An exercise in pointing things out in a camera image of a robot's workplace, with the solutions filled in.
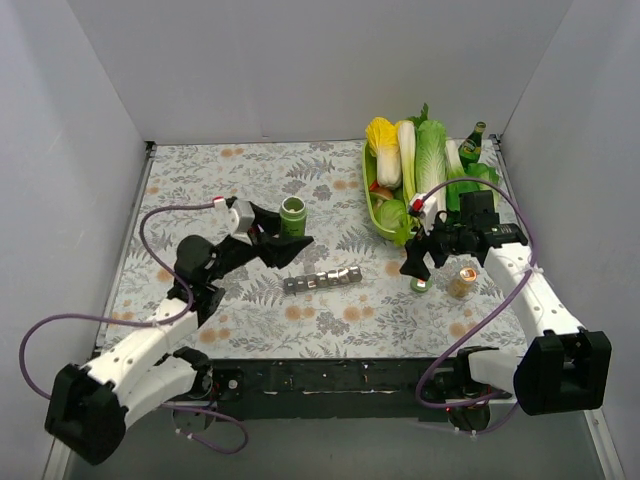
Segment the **green pill bottle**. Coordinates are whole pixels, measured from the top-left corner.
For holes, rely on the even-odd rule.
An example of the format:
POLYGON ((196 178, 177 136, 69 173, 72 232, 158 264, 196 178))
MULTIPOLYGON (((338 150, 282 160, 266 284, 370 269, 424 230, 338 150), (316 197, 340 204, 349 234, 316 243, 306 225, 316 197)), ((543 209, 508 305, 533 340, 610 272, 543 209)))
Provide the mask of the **green pill bottle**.
POLYGON ((305 235, 307 208, 305 202, 297 196, 285 198, 280 206, 280 235, 283 237, 302 237, 305 235))

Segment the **green bottle cap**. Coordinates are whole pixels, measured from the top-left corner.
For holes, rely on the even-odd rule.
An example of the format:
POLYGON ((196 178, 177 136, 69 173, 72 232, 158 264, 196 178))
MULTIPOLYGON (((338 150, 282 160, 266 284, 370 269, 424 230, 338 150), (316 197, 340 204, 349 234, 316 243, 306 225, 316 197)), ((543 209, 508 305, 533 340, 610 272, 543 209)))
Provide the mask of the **green bottle cap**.
POLYGON ((422 280, 412 278, 410 281, 410 288, 417 293, 426 293, 432 287, 432 285, 433 281, 431 279, 422 280))

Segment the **grey weekly pill organizer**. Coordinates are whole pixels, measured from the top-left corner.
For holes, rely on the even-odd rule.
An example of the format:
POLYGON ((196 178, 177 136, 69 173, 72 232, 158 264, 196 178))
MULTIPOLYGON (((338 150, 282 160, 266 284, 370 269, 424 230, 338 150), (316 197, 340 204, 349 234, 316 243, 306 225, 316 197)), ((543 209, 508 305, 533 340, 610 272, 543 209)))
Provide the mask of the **grey weekly pill organizer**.
POLYGON ((283 280, 283 293, 297 295, 298 293, 332 289, 361 282, 362 271, 358 266, 320 271, 283 280))

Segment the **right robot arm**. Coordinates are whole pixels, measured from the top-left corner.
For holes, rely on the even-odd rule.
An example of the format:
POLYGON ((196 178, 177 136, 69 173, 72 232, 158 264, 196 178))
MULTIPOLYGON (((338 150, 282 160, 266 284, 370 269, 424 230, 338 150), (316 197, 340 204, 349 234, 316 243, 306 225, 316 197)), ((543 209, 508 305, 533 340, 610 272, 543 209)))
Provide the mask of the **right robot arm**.
POLYGON ((561 304, 521 228, 501 222, 492 194, 483 190, 461 195, 460 211, 454 215, 417 194, 408 211, 421 226, 405 245, 402 274, 428 280, 426 256, 441 267, 451 256, 471 255, 505 294, 525 333, 523 356, 491 347, 458 349, 454 389, 469 398, 486 387, 511 394, 529 415, 600 408, 612 353, 608 337, 586 329, 561 304))

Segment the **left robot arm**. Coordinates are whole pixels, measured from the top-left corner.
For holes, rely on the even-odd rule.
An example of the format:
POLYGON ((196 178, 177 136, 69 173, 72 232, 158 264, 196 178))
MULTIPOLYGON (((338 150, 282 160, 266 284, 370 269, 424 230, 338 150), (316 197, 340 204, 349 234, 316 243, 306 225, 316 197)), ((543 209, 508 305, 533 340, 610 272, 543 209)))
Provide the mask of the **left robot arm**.
POLYGON ((280 215, 249 201, 217 197, 210 205, 228 213, 228 235, 217 244, 199 235, 181 240, 168 270, 174 284, 155 312, 107 352, 55 377, 45 429, 91 465, 107 460, 126 431, 166 401, 211 392, 207 356, 170 350, 216 312, 224 291, 215 281, 254 259, 282 269, 313 241, 283 235, 280 215))

